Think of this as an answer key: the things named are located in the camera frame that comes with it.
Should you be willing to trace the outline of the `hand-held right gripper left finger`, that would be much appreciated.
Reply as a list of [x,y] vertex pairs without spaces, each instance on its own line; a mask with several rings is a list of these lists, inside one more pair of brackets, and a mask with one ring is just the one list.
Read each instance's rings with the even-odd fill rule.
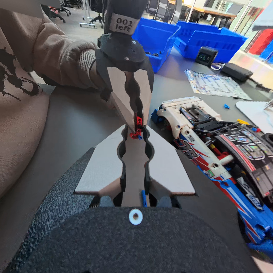
[[121,206],[126,189],[126,167],[122,159],[126,152],[128,126],[122,125],[100,142],[75,188],[75,194],[97,198],[109,196],[115,206]]

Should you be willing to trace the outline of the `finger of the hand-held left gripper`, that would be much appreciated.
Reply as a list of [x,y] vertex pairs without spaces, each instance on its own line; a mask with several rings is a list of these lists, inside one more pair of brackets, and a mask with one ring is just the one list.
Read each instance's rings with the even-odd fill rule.
[[133,126],[136,126],[137,114],[140,114],[142,124],[147,124],[151,97],[147,71],[139,69],[133,72]]
[[107,67],[112,92],[111,103],[117,108],[132,133],[136,131],[136,81],[133,72],[124,72],[116,67]]

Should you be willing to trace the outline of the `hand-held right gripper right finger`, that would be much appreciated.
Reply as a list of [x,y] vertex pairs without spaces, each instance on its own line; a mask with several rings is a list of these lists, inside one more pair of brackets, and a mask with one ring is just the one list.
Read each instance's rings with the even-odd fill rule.
[[144,188],[156,200],[169,196],[193,196],[196,191],[181,162],[177,149],[151,127],[144,125],[145,154]]

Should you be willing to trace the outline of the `person's left forearm beige sleeve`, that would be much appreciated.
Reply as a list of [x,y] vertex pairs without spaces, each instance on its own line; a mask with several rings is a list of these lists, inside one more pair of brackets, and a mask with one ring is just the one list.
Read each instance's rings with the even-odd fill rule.
[[62,86],[95,88],[89,72],[96,60],[94,42],[72,41],[46,15],[33,47],[33,70]]

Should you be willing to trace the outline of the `grey desk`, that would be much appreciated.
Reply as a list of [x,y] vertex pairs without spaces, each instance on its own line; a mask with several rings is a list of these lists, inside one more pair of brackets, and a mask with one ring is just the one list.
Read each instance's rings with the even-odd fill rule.
[[[155,74],[150,113],[162,101],[197,95],[185,75],[190,69],[209,74],[208,67],[184,59],[173,48]],[[20,247],[32,217],[54,183],[91,147],[95,147],[123,122],[107,108],[96,91],[42,85],[50,95],[43,135],[29,165],[1,198],[1,272]],[[226,121],[252,123],[235,106],[233,98],[199,95]]]

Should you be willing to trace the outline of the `person's left hand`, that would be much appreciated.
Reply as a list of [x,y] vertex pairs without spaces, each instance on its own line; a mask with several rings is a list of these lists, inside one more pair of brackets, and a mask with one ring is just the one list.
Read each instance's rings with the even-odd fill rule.
[[107,89],[107,84],[105,83],[104,79],[101,77],[99,72],[97,71],[97,62],[96,60],[93,62],[89,76],[93,84],[96,86],[96,89],[98,90],[100,94],[101,100],[105,103],[108,109],[113,110],[115,112],[115,115],[118,116],[118,110],[114,105],[114,102],[110,98],[110,93]]

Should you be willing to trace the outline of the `blue plastic bin with parts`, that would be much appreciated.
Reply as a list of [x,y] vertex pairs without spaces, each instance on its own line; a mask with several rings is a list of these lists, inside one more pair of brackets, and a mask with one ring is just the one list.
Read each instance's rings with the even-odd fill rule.
[[162,53],[159,57],[146,55],[154,73],[159,71],[169,57],[179,29],[180,27],[165,22],[145,18],[140,19],[132,38],[142,45],[145,52]]

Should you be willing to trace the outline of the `black office chair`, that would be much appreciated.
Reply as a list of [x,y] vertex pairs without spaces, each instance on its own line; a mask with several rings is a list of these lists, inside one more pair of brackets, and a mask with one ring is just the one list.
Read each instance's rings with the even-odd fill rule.
[[44,13],[49,19],[59,18],[63,23],[66,23],[65,19],[60,15],[60,12],[65,12],[67,17],[71,15],[71,12],[62,6],[61,8],[55,8],[55,7],[47,6],[43,4],[40,4],[40,5],[42,10],[44,11]]
[[101,28],[104,28],[104,14],[106,9],[106,3],[105,0],[89,0],[88,1],[89,7],[91,11],[96,12],[98,15],[94,18],[92,18],[89,23],[94,23],[96,21],[99,21],[101,24]]

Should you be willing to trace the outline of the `white rolling stand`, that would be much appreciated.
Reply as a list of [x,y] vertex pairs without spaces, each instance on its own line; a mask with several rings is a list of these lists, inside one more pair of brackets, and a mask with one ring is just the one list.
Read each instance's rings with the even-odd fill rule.
[[81,22],[79,22],[79,26],[82,28],[83,26],[89,26],[92,28],[96,28],[96,25],[91,22],[93,18],[90,17],[90,6],[88,0],[82,0],[82,7],[84,10],[84,16]]

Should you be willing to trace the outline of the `toy brick race car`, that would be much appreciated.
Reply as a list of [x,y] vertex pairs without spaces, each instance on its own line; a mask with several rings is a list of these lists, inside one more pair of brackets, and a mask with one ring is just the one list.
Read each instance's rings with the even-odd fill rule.
[[198,97],[162,102],[151,120],[164,122],[174,137],[172,145],[234,203],[247,246],[253,255],[272,263],[272,134],[223,121]]

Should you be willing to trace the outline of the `black device with green display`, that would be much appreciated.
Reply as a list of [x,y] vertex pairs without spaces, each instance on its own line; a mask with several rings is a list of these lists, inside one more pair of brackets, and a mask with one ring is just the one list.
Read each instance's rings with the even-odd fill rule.
[[211,47],[202,46],[199,49],[195,62],[207,67],[211,67],[217,55],[218,50]]

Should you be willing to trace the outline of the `printed instruction sheet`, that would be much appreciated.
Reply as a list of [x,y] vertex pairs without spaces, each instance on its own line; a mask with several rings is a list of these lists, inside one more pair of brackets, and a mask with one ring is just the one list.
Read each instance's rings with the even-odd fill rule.
[[191,88],[196,94],[229,97],[251,101],[251,97],[233,79],[219,74],[204,74],[185,70]]

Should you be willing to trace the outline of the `black power adapter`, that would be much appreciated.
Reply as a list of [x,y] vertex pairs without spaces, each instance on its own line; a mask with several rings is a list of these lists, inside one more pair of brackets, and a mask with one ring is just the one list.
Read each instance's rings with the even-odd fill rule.
[[226,63],[221,69],[222,73],[229,75],[238,81],[245,82],[253,75],[252,71],[242,68],[234,63]]

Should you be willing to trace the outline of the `long wooden table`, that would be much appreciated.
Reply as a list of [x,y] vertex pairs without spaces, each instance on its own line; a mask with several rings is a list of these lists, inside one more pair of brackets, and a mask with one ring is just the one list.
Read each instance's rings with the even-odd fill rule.
[[205,7],[204,6],[205,2],[206,1],[182,0],[182,5],[196,11],[199,17],[203,15],[211,15],[212,17],[216,17],[216,18],[231,18],[231,19],[234,19],[237,17],[236,14],[233,14],[230,12],[219,11],[215,8]]

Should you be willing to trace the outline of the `stack of blue crates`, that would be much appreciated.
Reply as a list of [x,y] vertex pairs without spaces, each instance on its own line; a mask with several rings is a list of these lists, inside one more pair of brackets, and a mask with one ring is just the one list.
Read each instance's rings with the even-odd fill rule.
[[268,44],[259,57],[266,63],[273,64],[273,40]]

